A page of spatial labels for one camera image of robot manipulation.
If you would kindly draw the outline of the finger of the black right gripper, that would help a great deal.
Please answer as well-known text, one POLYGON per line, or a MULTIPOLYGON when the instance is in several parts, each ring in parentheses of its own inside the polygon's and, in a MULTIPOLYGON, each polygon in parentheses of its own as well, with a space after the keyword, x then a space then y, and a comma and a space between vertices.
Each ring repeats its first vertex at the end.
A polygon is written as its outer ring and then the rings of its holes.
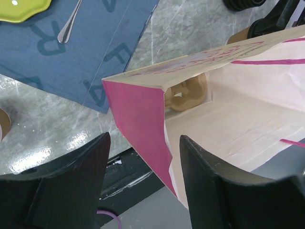
POLYGON ((304 0, 279 0, 263 18, 264 26, 301 26, 304 24, 304 0))

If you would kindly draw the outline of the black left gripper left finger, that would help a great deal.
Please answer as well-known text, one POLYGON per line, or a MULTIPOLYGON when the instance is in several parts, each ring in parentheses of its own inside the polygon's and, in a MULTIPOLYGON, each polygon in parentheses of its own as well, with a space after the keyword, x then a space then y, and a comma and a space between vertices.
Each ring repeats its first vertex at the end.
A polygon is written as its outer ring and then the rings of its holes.
POLYGON ((103 133, 48 163, 2 175, 1 228, 94 228, 110 145, 103 133))

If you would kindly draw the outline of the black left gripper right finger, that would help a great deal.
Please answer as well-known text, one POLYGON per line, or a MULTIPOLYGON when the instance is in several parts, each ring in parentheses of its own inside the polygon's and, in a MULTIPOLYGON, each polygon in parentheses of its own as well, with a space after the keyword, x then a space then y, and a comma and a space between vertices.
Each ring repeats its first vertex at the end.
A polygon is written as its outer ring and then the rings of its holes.
POLYGON ((235 167, 180 137, 180 158, 194 229, 302 229, 305 178, 274 180, 235 167))

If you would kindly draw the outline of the black plastic cup lid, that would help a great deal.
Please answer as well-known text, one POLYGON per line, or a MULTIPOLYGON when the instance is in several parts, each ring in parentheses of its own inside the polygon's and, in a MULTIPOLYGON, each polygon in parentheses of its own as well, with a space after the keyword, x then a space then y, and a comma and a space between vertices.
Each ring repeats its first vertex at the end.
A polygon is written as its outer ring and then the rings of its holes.
POLYGON ((255 38, 258 36, 270 34, 273 32, 284 30, 288 20, 282 16, 274 16, 256 20, 249 28, 247 38, 255 38))

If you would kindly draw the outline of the brown paper coffee cup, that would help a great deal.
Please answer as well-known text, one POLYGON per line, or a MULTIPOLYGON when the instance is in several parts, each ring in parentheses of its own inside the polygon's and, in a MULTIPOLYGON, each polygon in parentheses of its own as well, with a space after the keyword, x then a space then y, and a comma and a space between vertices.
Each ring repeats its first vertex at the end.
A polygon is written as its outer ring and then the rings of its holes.
POLYGON ((239 31, 238 33, 232 35, 226 44, 231 44, 231 43, 235 43, 235 42, 240 42, 240 41, 244 41, 248 39, 248 32, 249 32, 250 27, 247 27, 241 31, 239 31))

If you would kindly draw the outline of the kraft paper cakes bag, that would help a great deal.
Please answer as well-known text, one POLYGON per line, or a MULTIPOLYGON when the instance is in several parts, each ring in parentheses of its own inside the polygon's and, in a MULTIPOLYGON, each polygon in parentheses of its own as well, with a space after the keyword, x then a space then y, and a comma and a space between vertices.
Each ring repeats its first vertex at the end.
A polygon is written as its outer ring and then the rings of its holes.
POLYGON ((107 77, 102 81, 122 135, 187 206, 179 142, 251 172, 305 137, 305 28, 297 26, 107 77), (165 108, 174 85, 204 73, 204 101, 165 108))

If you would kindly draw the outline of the brown pulp cup carrier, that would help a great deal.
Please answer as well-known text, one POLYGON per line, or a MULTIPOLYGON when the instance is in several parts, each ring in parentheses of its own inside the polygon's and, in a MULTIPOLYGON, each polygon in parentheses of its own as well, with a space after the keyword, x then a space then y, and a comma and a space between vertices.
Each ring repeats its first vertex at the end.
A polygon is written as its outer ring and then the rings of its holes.
POLYGON ((207 94, 204 73, 168 88, 164 94, 165 108, 182 112, 200 105, 207 94))

